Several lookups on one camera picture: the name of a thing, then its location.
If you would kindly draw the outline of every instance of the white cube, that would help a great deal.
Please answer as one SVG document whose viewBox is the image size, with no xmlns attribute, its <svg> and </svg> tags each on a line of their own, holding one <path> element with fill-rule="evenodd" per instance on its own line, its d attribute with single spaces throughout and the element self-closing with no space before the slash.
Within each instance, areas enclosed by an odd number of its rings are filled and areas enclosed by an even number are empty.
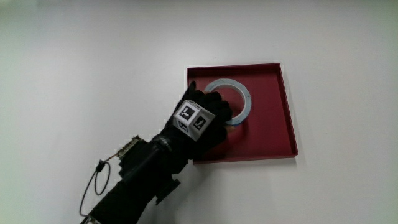
<svg viewBox="0 0 398 224">
<path fill-rule="evenodd" d="M 173 115 L 173 125 L 197 141 L 215 115 L 192 100 L 185 100 Z"/>
</svg>

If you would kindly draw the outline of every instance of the gray ring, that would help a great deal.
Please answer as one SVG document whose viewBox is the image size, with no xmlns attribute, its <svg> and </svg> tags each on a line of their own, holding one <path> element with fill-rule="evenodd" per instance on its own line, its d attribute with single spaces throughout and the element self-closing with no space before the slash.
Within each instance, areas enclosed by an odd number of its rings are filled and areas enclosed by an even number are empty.
<svg viewBox="0 0 398 224">
<path fill-rule="evenodd" d="M 230 78 L 220 78 L 209 83 L 206 86 L 205 91 L 211 92 L 219 88 L 234 89 L 242 96 L 242 99 L 244 101 L 242 112 L 236 117 L 232 118 L 232 120 L 226 122 L 226 124 L 232 126 L 240 125 L 247 118 L 247 116 L 249 116 L 251 110 L 251 96 L 248 89 L 244 85 L 242 85 L 242 83 L 236 80 L 232 80 Z"/>
</svg>

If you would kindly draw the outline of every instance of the red tray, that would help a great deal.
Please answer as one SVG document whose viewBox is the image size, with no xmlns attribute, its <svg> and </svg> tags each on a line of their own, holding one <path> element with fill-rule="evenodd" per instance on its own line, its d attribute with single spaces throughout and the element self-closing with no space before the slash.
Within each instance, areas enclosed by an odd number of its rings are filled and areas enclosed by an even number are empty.
<svg viewBox="0 0 398 224">
<path fill-rule="evenodd" d="M 291 158 L 299 153 L 279 63 L 187 68 L 188 84 L 196 81 L 198 90 L 219 78 L 231 78 L 249 90 L 251 112 L 225 142 L 194 164 Z M 231 89 L 217 91 L 229 102 L 233 116 L 239 114 L 241 96 Z"/>
</svg>

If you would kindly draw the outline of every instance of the wire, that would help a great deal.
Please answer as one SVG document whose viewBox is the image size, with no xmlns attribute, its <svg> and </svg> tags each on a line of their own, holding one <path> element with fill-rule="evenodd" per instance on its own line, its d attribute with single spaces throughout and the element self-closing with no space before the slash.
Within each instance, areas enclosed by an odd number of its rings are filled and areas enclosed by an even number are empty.
<svg viewBox="0 0 398 224">
<path fill-rule="evenodd" d="M 111 176 L 111 165 L 108 163 L 108 161 L 109 161 L 111 158 L 113 158 L 115 155 L 109 157 L 109 158 L 108 158 L 107 160 L 105 160 L 105 161 L 99 160 L 99 164 L 98 164 L 97 167 L 95 168 L 95 171 L 94 171 L 93 175 L 91 176 L 90 181 L 89 181 L 88 184 L 87 184 L 85 193 L 83 194 L 83 198 L 81 199 L 80 209 L 79 209 L 79 214 L 80 214 L 81 216 L 83 216 L 83 217 L 88 217 L 88 216 L 89 216 L 89 215 L 83 214 L 83 213 L 81 212 L 81 208 L 82 208 L 82 206 L 83 206 L 83 202 L 84 202 L 84 200 L 85 200 L 88 187 L 90 186 L 91 181 L 93 180 L 94 176 L 95 176 L 95 181 L 94 181 L 94 191 L 95 191 L 95 194 L 98 195 L 98 196 L 100 196 L 100 195 L 105 191 L 105 188 L 106 188 L 106 186 L 108 185 L 109 178 L 110 178 L 110 176 Z M 108 165 L 108 178 L 106 179 L 106 183 L 105 183 L 105 185 L 104 185 L 104 188 L 102 189 L 102 191 L 101 191 L 100 193 L 98 193 L 98 191 L 97 191 L 97 176 L 98 176 L 98 174 L 104 169 L 104 166 L 105 166 L 105 165 Z"/>
</svg>

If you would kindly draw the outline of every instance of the hand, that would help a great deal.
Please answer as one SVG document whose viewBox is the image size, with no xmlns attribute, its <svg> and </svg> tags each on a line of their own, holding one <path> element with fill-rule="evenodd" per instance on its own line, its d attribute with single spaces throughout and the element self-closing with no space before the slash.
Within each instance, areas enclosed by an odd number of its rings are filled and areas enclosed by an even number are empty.
<svg viewBox="0 0 398 224">
<path fill-rule="evenodd" d="M 192 140 L 182 133 L 173 124 L 173 117 L 167 121 L 161 135 L 168 137 L 172 142 L 172 149 L 177 151 L 183 158 L 196 159 L 209 149 L 223 142 L 227 134 L 234 131 L 235 127 L 226 125 L 225 122 L 232 119 L 232 109 L 227 101 L 223 101 L 218 92 L 204 93 L 196 90 L 196 83 L 192 82 L 180 102 L 174 109 L 174 113 L 181 106 L 184 100 L 192 100 L 204 109 L 215 115 L 214 120 L 207 127 L 206 131 L 198 139 Z"/>
</svg>

